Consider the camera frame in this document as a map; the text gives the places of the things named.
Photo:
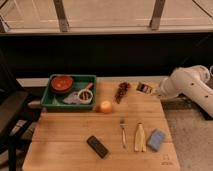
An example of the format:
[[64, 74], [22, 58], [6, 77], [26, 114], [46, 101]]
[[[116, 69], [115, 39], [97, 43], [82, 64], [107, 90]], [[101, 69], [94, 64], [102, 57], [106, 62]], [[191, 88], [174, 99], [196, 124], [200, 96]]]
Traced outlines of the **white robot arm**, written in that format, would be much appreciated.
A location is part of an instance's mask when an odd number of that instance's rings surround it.
[[178, 67], [155, 89], [161, 98], [175, 98], [184, 94], [213, 118], [213, 89], [207, 85], [211, 75], [202, 65]]

